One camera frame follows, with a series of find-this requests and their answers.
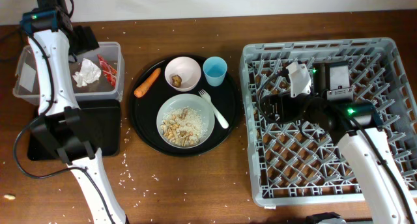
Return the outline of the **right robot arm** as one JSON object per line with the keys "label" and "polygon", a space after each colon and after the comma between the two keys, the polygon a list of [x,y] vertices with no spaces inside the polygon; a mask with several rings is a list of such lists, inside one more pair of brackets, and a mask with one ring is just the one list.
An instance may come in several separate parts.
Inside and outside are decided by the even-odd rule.
{"label": "right robot arm", "polygon": [[308,69],[297,61],[272,74],[285,78],[289,91],[260,96],[257,109],[268,123],[306,120],[330,135],[352,168],[374,223],[415,223],[416,203],[399,172],[376,107],[354,101],[346,62]]}

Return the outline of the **brown food scrap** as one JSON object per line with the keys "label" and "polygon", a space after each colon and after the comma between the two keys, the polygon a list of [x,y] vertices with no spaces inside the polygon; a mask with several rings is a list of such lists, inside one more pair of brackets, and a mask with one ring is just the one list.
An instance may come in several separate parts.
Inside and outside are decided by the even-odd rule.
{"label": "brown food scrap", "polygon": [[182,84],[182,78],[179,75],[172,76],[171,80],[172,80],[172,86],[174,87],[180,87]]}

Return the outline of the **light blue plastic cup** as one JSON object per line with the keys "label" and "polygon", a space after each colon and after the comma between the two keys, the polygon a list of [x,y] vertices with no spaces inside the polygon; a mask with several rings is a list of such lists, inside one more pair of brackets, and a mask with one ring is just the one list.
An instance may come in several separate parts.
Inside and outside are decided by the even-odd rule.
{"label": "light blue plastic cup", "polygon": [[209,57],[203,63],[203,73],[209,85],[218,87],[224,81],[227,63],[221,57]]}

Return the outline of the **orange carrot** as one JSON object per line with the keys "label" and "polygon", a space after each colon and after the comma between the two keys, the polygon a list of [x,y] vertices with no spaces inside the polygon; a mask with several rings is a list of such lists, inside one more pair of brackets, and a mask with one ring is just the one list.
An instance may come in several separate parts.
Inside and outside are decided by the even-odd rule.
{"label": "orange carrot", "polygon": [[152,87],[152,84],[158,79],[161,68],[157,68],[153,71],[153,73],[139,86],[134,90],[134,96],[136,98],[141,98],[149,91]]}

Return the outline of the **pink bowl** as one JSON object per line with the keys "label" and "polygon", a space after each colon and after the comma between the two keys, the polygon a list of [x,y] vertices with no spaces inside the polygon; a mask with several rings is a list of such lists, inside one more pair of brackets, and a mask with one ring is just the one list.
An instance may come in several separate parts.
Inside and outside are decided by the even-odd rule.
{"label": "pink bowl", "polygon": [[[177,57],[169,61],[165,67],[164,76],[169,86],[176,91],[188,92],[196,87],[201,78],[201,67],[199,63],[190,57]],[[174,86],[173,77],[181,78],[180,85]]]}

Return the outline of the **red candy wrapper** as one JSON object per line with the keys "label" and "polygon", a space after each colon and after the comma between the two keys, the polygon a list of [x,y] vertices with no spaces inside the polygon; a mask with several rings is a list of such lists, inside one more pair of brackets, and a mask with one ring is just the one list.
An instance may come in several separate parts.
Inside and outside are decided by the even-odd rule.
{"label": "red candy wrapper", "polygon": [[109,84],[115,88],[117,82],[117,71],[101,55],[97,55],[99,65]]}

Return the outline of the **rice and nut leftovers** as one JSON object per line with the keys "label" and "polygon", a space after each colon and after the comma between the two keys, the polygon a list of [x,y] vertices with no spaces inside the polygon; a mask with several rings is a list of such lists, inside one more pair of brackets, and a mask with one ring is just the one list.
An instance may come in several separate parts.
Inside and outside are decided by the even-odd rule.
{"label": "rice and nut leftovers", "polygon": [[162,137],[169,144],[180,148],[196,146],[207,134],[202,116],[189,107],[174,109],[165,114],[160,129]]}

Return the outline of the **white plastic fork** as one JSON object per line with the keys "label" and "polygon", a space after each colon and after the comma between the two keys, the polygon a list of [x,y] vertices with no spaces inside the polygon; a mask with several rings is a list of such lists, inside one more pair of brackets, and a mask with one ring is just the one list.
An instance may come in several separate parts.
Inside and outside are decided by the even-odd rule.
{"label": "white plastic fork", "polygon": [[223,129],[227,129],[229,127],[229,123],[228,121],[225,119],[225,117],[218,111],[218,109],[214,106],[214,104],[211,101],[211,97],[208,94],[208,92],[206,92],[205,90],[201,89],[200,91],[198,91],[200,97],[202,97],[202,99],[204,99],[206,102],[208,102],[209,106],[211,106],[214,116],[217,118],[220,126]]}

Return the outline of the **white napkin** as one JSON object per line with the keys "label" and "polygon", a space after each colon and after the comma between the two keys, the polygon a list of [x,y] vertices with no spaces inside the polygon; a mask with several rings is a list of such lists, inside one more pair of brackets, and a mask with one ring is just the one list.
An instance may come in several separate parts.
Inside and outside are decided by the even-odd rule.
{"label": "white napkin", "polygon": [[84,58],[81,63],[80,71],[72,76],[76,82],[76,87],[85,87],[88,84],[98,81],[101,76],[101,69],[91,60]]}

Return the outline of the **grey plate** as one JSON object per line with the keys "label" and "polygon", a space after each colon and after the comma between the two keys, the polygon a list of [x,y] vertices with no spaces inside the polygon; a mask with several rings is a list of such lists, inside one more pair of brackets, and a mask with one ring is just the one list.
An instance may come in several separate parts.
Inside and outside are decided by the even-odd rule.
{"label": "grey plate", "polygon": [[[203,118],[203,126],[207,130],[207,134],[204,136],[203,141],[201,143],[197,144],[196,146],[188,147],[188,148],[175,147],[169,144],[168,141],[162,137],[162,131],[160,129],[160,124],[162,123],[162,119],[165,114],[169,113],[171,110],[183,108],[183,107],[189,107],[198,111],[198,113]],[[168,99],[162,104],[156,116],[156,127],[161,138],[168,145],[177,149],[191,149],[191,148],[198,147],[199,145],[202,145],[210,137],[211,133],[213,132],[215,122],[216,122],[215,116],[211,108],[205,103],[205,101],[201,97],[194,95],[194,94],[178,94],[176,96],[171,97],[170,99]]]}

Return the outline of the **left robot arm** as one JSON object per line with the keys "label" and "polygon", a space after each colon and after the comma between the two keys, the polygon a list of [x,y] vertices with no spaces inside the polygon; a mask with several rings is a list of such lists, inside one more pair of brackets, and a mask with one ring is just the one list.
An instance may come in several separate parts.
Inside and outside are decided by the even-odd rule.
{"label": "left robot arm", "polygon": [[46,178],[68,171],[74,175],[94,223],[127,223],[104,169],[100,125],[80,109],[70,80],[69,57],[99,44],[90,27],[72,25],[73,11],[65,1],[37,0],[38,6],[20,21],[35,56],[40,85],[38,116],[24,130],[66,165]]}

